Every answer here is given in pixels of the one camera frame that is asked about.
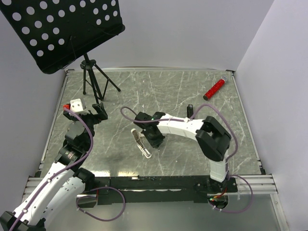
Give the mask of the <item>small black tag object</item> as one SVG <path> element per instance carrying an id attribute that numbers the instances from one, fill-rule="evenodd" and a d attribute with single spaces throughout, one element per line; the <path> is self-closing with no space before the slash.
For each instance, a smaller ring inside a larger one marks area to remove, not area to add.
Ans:
<path id="1" fill-rule="evenodd" d="M 192 104 L 189 104 L 187 106 L 187 117 L 188 118 L 191 118 L 194 114 L 194 111 L 193 111 L 193 105 Z"/>

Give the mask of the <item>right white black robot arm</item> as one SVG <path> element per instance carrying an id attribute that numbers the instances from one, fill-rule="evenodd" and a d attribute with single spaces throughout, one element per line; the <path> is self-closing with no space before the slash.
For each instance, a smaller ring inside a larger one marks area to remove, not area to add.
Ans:
<path id="1" fill-rule="evenodd" d="M 153 148 L 158 148 L 165 135 L 178 135 L 196 141 L 210 162 L 210 186 L 220 192 L 227 186 L 227 154 L 231 135 L 212 116 L 206 119 L 189 119 L 156 112 L 153 116 L 139 112 L 133 123 Z"/>

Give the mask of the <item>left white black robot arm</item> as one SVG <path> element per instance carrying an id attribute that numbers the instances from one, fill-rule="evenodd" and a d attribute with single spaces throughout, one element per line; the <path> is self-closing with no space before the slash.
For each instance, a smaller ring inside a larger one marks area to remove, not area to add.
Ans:
<path id="1" fill-rule="evenodd" d="M 63 115 L 72 123 L 63 147 L 33 192 L 13 212 L 1 215 L 5 231 L 44 231 L 70 200 L 94 190 L 94 174 L 81 165 L 93 148 L 94 125 L 107 120 L 108 115 L 103 103 L 92 107 L 95 114 L 86 109 L 81 99 L 64 105 Z"/>

